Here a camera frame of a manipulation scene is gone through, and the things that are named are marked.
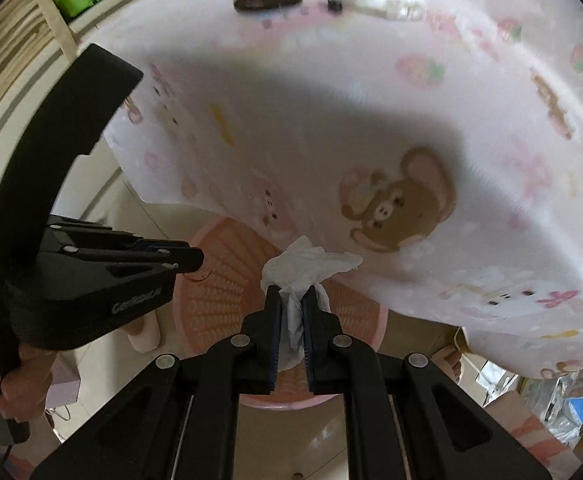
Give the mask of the person's left hand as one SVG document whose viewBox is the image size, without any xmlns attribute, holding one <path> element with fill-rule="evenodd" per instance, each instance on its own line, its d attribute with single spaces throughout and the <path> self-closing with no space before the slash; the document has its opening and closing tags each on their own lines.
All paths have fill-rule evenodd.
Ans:
<svg viewBox="0 0 583 480">
<path fill-rule="evenodd" d="M 5 419 L 30 422 L 45 410 L 57 353 L 22 344 L 19 356 L 19 368 L 0 376 L 0 413 Z"/>
</svg>

